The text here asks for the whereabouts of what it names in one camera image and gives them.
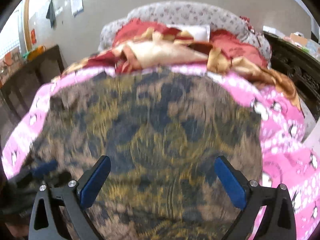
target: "metal screw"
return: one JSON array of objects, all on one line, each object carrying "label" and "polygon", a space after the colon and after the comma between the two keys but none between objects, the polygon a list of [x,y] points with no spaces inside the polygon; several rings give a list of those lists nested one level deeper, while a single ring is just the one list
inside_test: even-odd
[{"label": "metal screw", "polygon": [[41,186],[40,186],[40,191],[44,191],[46,188],[47,188],[46,185],[41,185]]},{"label": "metal screw", "polygon": [[258,186],[258,182],[256,182],[255,180],[250,180],[250,185],[252,187],[257,187]]},{"label": "metal screw", "polygon": [[287,186],[285,184],[280,184],[280,188],[283,189],[283,190],[286,190]]},{"label": "metal screw", "polygon": [[68,186],[74,187],[76,184],[77,184],[77,182],[75,180],[71,180],[71,181],[69,181]]}]

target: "gray wall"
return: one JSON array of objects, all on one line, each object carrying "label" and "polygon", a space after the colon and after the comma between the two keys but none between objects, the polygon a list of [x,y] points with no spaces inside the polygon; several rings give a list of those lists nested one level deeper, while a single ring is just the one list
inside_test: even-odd
[{"label": "gray wall", "polygon": [[[70,0],[53,0],[55,10],[63,6],[63,12],[57,16],[56,28],[52,30],[49,20],[45,18],[49,2],[31,17],[29,27],[36,30],[38,45],[48,47],[58,44],[65,64],[69,65],[97,51],[100,32],[105,24],[126,16],[135,7],[157,1],[166,0],[83,0],[84,12],[73,17]],[[258,30],[268,25],[287,35],[300,31],[309,38],[311,34],[310,17],[294,0],[189,1],[217,5],[249,17]]]}]

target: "dark wooden furniture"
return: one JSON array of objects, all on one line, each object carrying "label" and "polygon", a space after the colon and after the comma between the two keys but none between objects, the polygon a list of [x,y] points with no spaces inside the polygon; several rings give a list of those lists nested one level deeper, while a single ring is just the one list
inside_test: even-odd
[{"label": "dark wooden furniture", "polygon": [[20,120],[21,117],[19,116],[17,110],[14,108],[12,102],[9,99],[9,95],[11,92],[14,92],[17,95],[19,102],[21,103],[22,107],[26,112],[29,111],[28,106],[26,105],[25,101],[19,90],[19,82],[18,79],[25,76],[27,73],[34,72],[36,77],[40,83],[40,85],[44,84],[43,77],[40,72],[41,63],[45,60],[53,60],[57,61],[60,73],[64,71],[64,66],[59,50],[59,46],[55,45],[52,48],[47,49],[44,53],[36,57],[35,59],[28,61],[24,64],[22,68],[17,70],[0,88],[0,103],[3,107],[7,110],[9,119],[12,124],[16,125]]},{"label": "dark wooden furniture", "polygon": [[264,33],[272,48],[272,68],[289,76],[313,117],[320,117],[320,62],[291,43]]}]

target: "white pillow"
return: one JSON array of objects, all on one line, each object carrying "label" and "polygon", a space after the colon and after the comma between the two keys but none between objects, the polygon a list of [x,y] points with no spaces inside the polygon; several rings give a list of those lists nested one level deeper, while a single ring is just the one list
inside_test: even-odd
[{"label": "white pillow", "polygon": [[177,28],[181,31],[188,31],[195,41],[209,41],[210,25],[182,25],[182,24],[167,24],[167,27]]}]

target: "dark camouflage-patterned cloth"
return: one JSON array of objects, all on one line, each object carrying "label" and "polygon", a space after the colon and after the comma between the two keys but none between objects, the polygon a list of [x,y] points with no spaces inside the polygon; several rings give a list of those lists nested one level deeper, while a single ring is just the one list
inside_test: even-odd
[{"label": "dark camouflage-patterned cloth", "polygon": [[239,211],[214,160],[224,155],[259,180],[259,130],[260,116],[208,77],[100,74],[51,98],[30,158],[57,159],[78,179],[110,157],[111,173],[88,211],[105,239],[218,240]]}]

